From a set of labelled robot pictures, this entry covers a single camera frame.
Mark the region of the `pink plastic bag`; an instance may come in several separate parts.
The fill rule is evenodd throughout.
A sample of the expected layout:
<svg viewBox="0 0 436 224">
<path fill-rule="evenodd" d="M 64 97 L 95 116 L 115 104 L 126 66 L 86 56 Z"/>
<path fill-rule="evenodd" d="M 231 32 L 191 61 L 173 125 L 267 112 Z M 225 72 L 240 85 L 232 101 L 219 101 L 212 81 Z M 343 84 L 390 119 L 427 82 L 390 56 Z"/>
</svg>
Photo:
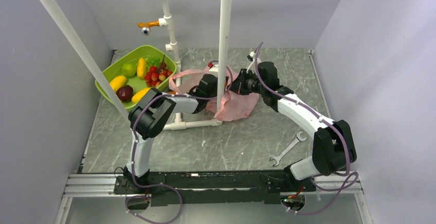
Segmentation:
<svg viewBox="0 0 436 224">
<path fill-rule="evenodd" d="M 201 78 L 211 74 L 217 77 L 217 72 L 208 69 L 188 69 L 169 77 L 169 88 L 178 94 L 186 94 L 188 91 L 199 84 Z M 225 93 L 221 99 L 221 108 L 217 109 L 216 99 L 208 101 L 205 109 L 214 113 L 214 118 L 221 121 L 234 121 L 247 118 L 255 108 L 259 100 L 259 95 L 251 93 L 249 95 L 238 95 L 232 91 Z"/>
</svg>

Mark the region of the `red fake cherry bunch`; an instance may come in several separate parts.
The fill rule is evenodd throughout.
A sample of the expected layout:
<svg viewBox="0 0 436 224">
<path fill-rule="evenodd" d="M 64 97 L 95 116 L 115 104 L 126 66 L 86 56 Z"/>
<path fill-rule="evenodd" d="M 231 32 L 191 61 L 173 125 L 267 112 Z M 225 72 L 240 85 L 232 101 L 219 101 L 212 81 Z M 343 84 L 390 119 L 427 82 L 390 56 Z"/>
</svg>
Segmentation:
<svg viewBox="0 0 436 224">
<path fill-rule="evenodd" d="M 161 58 L 162 62 L 159 67 L 147 66 L 146 75 L 144 77 L 146 87 L 157 87 L 173 74 L 174 71 L 172 71 L 167 64 L 167 56 L 164 54 Z"/>
</svg>

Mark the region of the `orange fake fruit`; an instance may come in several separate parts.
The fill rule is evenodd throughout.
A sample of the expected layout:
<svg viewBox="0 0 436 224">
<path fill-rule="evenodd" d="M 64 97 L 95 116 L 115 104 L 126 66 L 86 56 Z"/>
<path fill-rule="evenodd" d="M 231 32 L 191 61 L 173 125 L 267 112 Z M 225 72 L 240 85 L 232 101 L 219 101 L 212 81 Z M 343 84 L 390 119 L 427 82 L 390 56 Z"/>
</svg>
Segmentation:
<svg viewBox="0 0 436 224">
<path fill-rule="evenodd" d="M 131 99 L 131 101 L 132 101 L 132 103 L 134 103 L 134 104 L 137 104 L 146 94 L 147 94 L 147 92 L 150 90 L 150 89 L 152 89 L 151 87 L 146 87 L 146 88 L 144 88 L 144 89 L 142 89 L 142 90 L 140 90 L 140 91 L 138 91 L 137 93 L 135 93 L 133 96 L 132 96 L 132 99 Z"/>
</svg>

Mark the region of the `green fake pear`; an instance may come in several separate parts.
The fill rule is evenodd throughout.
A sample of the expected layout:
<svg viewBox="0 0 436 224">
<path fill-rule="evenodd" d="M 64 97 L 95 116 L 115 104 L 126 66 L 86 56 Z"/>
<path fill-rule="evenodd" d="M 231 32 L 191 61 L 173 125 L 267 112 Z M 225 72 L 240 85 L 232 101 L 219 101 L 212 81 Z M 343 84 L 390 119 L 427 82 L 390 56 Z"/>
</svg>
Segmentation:
<svg viewBox="0 0 436 224">
<path fill-rule="evenodd" d="M 136 75 L 137 72 L 137 65 L 133 63 L 125 63 L 121 67 L 121 73 L 126 78 L 132 78 Z"/>
</svg>

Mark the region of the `dark red fake apple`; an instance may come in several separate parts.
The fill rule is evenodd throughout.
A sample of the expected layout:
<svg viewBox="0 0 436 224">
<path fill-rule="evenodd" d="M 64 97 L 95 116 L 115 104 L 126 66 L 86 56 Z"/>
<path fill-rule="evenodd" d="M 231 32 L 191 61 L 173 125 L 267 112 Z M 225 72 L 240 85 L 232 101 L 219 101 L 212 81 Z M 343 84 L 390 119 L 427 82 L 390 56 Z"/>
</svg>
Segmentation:
<svg viewBox="0 0 436 224">
<path fill-rule="evenodd" d="M 128 103 L 134 95 L 134 90 L 131 86 L 125 85 L 116 91 L 116 95 L 121 102 Z"/>
</svg>

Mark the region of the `yellow fake fruit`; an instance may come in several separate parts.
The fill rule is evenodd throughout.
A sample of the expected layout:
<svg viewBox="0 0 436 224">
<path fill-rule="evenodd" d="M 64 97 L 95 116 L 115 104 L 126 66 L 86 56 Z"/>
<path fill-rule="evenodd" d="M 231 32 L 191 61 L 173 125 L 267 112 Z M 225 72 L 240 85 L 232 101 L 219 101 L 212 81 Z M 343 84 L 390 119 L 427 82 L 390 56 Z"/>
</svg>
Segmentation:
<svg viewBox="0 0 436 224">
<path fill-rule="evenodd" d="M 110 81 L 110 86 L 114 92 L 117 92 L 118 89 L 120 89 L 126 84 L 126 82 L 127 82 L 127 77 L 125 77 L 124 75 L 119 75 L 114 77 Z"/>
</svg>

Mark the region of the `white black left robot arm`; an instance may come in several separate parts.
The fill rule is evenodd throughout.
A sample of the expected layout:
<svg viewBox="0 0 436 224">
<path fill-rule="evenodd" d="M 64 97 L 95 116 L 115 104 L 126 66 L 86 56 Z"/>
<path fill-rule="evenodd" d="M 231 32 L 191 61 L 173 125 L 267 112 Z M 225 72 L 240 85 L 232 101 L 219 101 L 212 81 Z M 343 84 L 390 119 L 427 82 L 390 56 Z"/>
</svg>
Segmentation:
<svg viewBox="0 0 436 224">
<path fill-rule="evenodd" d="M 205 74 L 187 94 L 173 95 L 150 88 L 128 115 L 133 134 L 131 160 L 123 170 L 128 187 L 143 192 L 148 184 L 150 155 L 154 138 L 175 113 L 197 114 L 216 97 L 217 77 Z"/>
</svg>

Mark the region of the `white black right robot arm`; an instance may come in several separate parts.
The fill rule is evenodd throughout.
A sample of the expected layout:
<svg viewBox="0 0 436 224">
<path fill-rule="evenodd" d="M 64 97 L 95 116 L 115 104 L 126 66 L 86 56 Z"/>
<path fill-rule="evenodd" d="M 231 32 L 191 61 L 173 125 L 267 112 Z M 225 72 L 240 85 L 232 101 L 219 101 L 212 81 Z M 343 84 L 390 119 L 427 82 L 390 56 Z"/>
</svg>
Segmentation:
<svg viewBox="0 0 436 224">
<path fill-rule="evenodd" d="M 348 170 L 356 161 L 348 122 L 334 121 L 301 101 L 291 89 L 281 85 L 274 63 L 261 62 L 254 71 L 241 69 L 230 90 L 240 95 L 260 94 L 267 106 L 290 118 L 313 140 L 312 155 L 284 169 L 283 183 L 288 190 L 297 190 L 307 178 Z"/>
</svg>

